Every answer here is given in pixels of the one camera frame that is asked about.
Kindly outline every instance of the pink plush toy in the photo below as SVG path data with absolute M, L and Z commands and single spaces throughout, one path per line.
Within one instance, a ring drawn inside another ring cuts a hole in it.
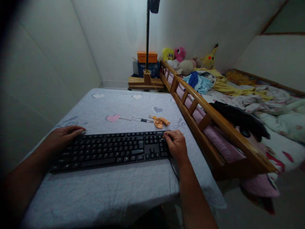
M 175 49 L 175 58 L 177 61 L 182 62 L 185 58 L 186 50 L 182 47 Z

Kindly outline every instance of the hand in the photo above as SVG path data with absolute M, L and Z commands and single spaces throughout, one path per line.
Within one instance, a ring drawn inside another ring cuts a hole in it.
M 188 159 L 185 137 L 179 130 L 166 131 L 163 136 L 166 139 L 168 148 L 178 164 Z
M 37 150 L 51 154 L 60 152 L 85 130 L 80 126 L 57 128 L 46 137 Z

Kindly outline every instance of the bed frame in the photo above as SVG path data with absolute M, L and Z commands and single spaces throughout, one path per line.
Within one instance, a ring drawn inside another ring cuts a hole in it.
M 161 61 L 160 68 L 162 69 L 162 72 L 160 72 L 160 78 L 170 94 L 174 97 L 203 154 L 206 154 L 209 161 L 211 162 L 211 171 L 215 180 L 251 178 L 258 174 L 277 171 L 277 169 L 264 155 L 259 153 L 226 118 L 224 118 L 207 101 L 205 101 L 198 92 L 189 86 L 174 69 L 172 69 L 164 61 Z M 172 85 L 170 85 L 167 81 L 169 73 L 174 75 Z M 185 88 L 185 92 L 181 99 L 177 94 L 177 88 L 179 84 Z M 189 109 L 184 104 L 188 94 L 191 94 L 194 97 L 194 101 L 192 102 Z M 206 115 L 199 123 L 197 123 L 192 116 L 198 104 L 202 106 L 206 113 Z M 246 158 L 235 161 L 233 163 L 227 163 L 224 160 L 221 153 L 202 132 L 203 129 L 211 121 L 214 121 L 219 126 L 219 128 L 222 129 L 231 143 L 238 147 L 245 154 Z

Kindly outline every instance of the blue box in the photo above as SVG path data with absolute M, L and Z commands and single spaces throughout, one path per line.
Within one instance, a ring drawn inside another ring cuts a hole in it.
M 160 78 L 159 76 L 159 69 L 160 69 L 160 63 L 148 63 L 148 70 L 151 73 L 152 79 Z M 138 70 L 139 70 L 139 77 L 143 78 L 143 71 L 145 70 L 145 63 L 139 63 L 138 62 Z

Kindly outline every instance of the keyboard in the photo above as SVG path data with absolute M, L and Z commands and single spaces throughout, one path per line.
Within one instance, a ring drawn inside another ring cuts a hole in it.
M 164 132 L 80 135 L 59 154 L 50 173 L 167 159 Z

